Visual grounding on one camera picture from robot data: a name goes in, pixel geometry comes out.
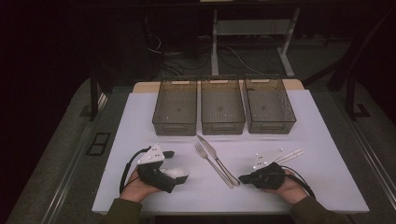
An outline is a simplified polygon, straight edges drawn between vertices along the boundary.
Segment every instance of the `table surface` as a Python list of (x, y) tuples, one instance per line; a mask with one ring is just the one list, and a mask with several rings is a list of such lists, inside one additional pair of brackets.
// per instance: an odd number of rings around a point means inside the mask
[[(297, 122), (289, 134), (250, 134), (245, 126), (239, 135), (205, 135), (219, 158), (236, 177), (253, 172), (256, 153), (283, 148), (285, 153), (297, 148), (304, 154), (287, 161), (303, 176), (327, 209), (340, 213), (369, 211), (350, 172), (342, 160), (309, 91), (295, 79), (284, 80)], [(290, 206), (273, 194), (252, 185), (229, 189), (210, 164), (196, 153), (196, 136), (157, 136), (151, 123), (159, 82), (137, 83), (125, 106), (120, 126), (92, 211), (105, 214), (114, 198), (119, 197), (120, 178), (125, 164), (141, 148), (159, 143), (163, 151), (176, 152), (165, 160), (163, 168), (186, 167), (185, 184), (172, 193), (159, 192), (143, 201), (143, 216), (287, 214)], [(197, 134), (202, 135), (198, 94)]]

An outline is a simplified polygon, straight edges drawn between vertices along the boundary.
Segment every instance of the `dark background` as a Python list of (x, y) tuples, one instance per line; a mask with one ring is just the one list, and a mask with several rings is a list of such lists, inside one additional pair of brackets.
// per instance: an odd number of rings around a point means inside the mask
[[(2, 1), (0, 3), (0, 74), (2, 90), (2, 146), (0, 147), (0, 223), (29, 180), (69, 102), (92, 68), (104, 91), (115, 85), (150, 80), (158, 57), (149, 44), (144, 13), (89, 14), (73, 10), (73, 1)], [(238, 10), (232, 18), (253, 14)], [(374, 7), (303, 7), (295, 35), (353, 37), (367, 29)], [(164, 10), (152, 14), (169, 45), (189, 43), (210, 35), (211, 12)], [(383, 24), (357, 63), (354, 74), (396, 123), (394, 68), (395, 12)]]

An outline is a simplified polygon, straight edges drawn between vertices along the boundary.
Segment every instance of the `wrist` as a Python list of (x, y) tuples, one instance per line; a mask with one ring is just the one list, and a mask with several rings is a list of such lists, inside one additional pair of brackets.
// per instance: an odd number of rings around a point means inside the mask
[(126, 187), (122, 191), (120, 198), (134, 203), (141, 203), (147, 196), (147, 193), (142, 190)]

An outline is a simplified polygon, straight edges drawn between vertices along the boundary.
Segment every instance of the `person's right hand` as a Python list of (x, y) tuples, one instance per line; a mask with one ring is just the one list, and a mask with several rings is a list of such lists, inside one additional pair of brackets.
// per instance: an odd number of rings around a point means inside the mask
[[(294, 175), (294, 173), (290, 170), (285, 169), (286, 175)], [(274, 193), (282, 197), (287, 203), (296, 204), (300, 200), (304, 199), (308, 196), (303, 187), (301, 187), (298, 183), (293, 180), (285, 177), (285, 182), (279, 189), (263, 189), (262, 191), (266, 193)]]

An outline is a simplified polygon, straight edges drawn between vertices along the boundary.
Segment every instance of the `metal fork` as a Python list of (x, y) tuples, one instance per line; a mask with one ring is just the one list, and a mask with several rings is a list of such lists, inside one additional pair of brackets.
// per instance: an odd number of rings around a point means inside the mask
[(205, 159), (207, 161), (209, 161), (209, 163), (212, 165), (212, 167), (216, 170), (216, 172), (218, 172), (219, 176), (221, 177), (221, 179), (224, 180), (224, 182), (227, 184), (227, 186), (230, 189), (233, 189), (233, 183), (227, 178), (227, 176), (225, 176), (221, 170), (219, 170), (219, 168), (209, 159), (209, 157), (207, 156), (206, 151), (204, 150), (204, 148), (201, 146), (201, 144), (199, 143), (195, 143), (195, 148), (197, 149), (198, 154), (202, 157), (202, 159)]

